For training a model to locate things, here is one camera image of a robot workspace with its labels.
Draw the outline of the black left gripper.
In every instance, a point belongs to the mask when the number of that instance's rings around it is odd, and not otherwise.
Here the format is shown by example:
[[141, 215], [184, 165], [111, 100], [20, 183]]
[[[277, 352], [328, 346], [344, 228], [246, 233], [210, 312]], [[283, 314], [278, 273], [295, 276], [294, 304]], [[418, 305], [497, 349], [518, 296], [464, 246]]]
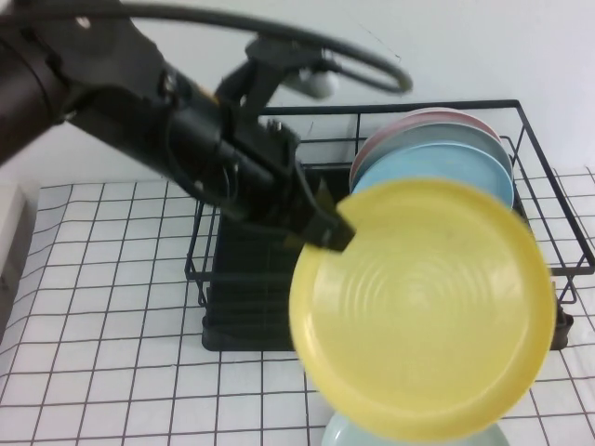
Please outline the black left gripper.
[[302, 243], [343, 252], [355, 229], [318, 171], [296, 158], [299, 137], [277, 120], [261, 123], [238, 109], [221, 112], [217, 206], [248, 224], [293, 232]]

